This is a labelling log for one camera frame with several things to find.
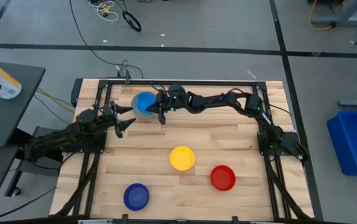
dark blue bowl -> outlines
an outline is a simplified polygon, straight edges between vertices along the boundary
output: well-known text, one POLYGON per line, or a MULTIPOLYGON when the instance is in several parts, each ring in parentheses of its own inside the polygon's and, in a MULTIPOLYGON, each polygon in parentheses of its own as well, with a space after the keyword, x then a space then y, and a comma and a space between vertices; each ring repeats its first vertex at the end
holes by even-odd
POLYGON ((137 95, 137 109, 144 114, 152 114, 147 111, 147 107, 155 103, 156 97, 153 93, 142 92, 137 95))
POLYGON ((149 201, 149 192, 145 185, 132 184, 123 195, 123 202, 125 206, 132 211, 140 211, 149 201))

yellow cable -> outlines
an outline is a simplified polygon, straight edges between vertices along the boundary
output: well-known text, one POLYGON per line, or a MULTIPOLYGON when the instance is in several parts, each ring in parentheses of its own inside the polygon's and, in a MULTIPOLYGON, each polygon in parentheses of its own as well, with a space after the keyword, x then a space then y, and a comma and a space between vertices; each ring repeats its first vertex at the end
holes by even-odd
POLYGON ((314 1, 313 6, 311 7, 310 10, 310 14, 308 15, 308 23, 310 24, 311 29, 316 30, 316 31, 323 31, 323 30, 328 30, 332 28, 332 25, 325 27, 325 28, 314 28, 313 25, 311 24, 311 17, 313 15, 313 10, 314 10, 314 6, 317 3, 317 0, 314 1))
POLYGON ((58 102, 57 100, 55 100, 55 98, 50 95, 49 93, 47 93, 46 91, 44 91, 43 89, 41 89, 40 87, 38 88, 39 91, 41 91, 42 93, 46 94, 48 97, 50 97, 50 99, 52 99, 56 104, 60 105, 62 108, 66 109, 67 111, 71 112, 71 113, 75 113, 73 110, 71 110, 70 108, 65 107, 64 105, 62 105, 60 102, 58 102))

yellow bowl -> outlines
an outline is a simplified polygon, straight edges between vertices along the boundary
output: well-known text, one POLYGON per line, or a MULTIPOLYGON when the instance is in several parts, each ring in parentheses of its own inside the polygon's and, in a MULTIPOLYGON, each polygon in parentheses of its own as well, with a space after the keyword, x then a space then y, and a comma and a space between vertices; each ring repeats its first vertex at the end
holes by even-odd
POLYGON ((179 146, 173 149, 170 154, 170 163, 180 171, 189 170, 195 162, 195 156, 192 150, 185 146, 179 146))

black metal frame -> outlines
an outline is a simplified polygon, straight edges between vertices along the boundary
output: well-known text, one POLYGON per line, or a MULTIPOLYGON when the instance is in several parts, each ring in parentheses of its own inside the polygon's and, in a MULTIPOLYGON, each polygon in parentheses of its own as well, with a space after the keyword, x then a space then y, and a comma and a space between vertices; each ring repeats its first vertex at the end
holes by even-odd
MULTIPOLYGON (((267 94, 267 86, 265 82, 241 82, 241 81, 191 81, 191 80, 131 80, 130 85, 172 85, 172 84, 179 84, 179 85, 210 85, 210 86, 250 86, 253 90, 253 93, 258 95, 258 90, 262 91, 262 96, 264 100, 264 109, 266 111, 266 114, 268 115, 269 119, 272 121, 272 115, 271 115, 271 108, 269 105, 269 99, 268 99, 268 94, 267 94)), ((106 97, 104 104, 108 104, 109 99, 111 97, 111 90, 113 85, 125 85, 125 80, 99 80, 98 83, 98 89, 97 89, 97 94, 96 94, 96 99, 95 99, 95 104, 93 105, 95 113, 98 112, 98 108, 100 105, 100 100, 101 100, 101 93, 103 91, 103 88, 107 88, 106 91, 106 97)), ((86 174, 86 170, 88 167, 88 159, 89 159, 90 154, 86 153, 84 158, 83 158, 83 163, 81 167, 81 173, 80 173, 80 180, 83 179, 83 177, 86 174)), ((276 170, 277 170, 277 176, 279 180, 282 182, 282 184, 285 186, 285 180, 284 180, 284 174, 282 171, 282 164, 281 164, 281 159, 279 155, 275 155, 275 161, 276 161, 276 170)), ((270 158, 269 156, 263 156, 264 158, 264 163, 265 166, 267 167, 267 163, 270 163, 270 158)), ((100 160, 100 153, 95 154, 95 158, 93 162, 99 162, 100 160)), ((94 189, 95 189, 95 180, 96 180, 96 174, 93 176, 90 186, 89 186, 89 194, 86 200, 86 208, 85 208, 85 215, 90 216, 91 212, 91 204, 93 201, 93 194, 94 194, 94 189)), ((269 186, 269 194, 270 194, 270 199, 271 199, 271 207, 272 207, 272 214, 274 217, 274 220, 280 219, 279 216, 279 210, 278 210, 278 204, 277 204, 277 197, 276 197, 276 191, 274 187, 273 181, 268 178, 267 175, 267 183, 269 186)), ((290 219, 291 214, 290 214, 290 207, 289 204, 287 203, 286 199, 282 197, 282 201, 284 203, 284 213, 285 213, 285 218, 290 219)), ((73 208, 73 215, 77 215, 79 208, 80 208, 81 200, 78 200, 73 208)), ((150 223, 157 223, 157 222, 166 222, 167 220, 137 220, 138 222, 150 222, 150 223)), ((194 221, 194 223, 232 223, 233 221, 194 221)))

red bowl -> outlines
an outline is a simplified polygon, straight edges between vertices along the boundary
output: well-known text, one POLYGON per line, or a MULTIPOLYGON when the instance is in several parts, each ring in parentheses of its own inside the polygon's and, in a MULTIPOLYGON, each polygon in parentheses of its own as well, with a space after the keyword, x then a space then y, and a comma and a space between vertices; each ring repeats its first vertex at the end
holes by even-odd
POLYGON ((216 189, 221 191, 230 190, 235 185, 234 171, 228 166, 216 166, 210 174, 210 181, 216 189))

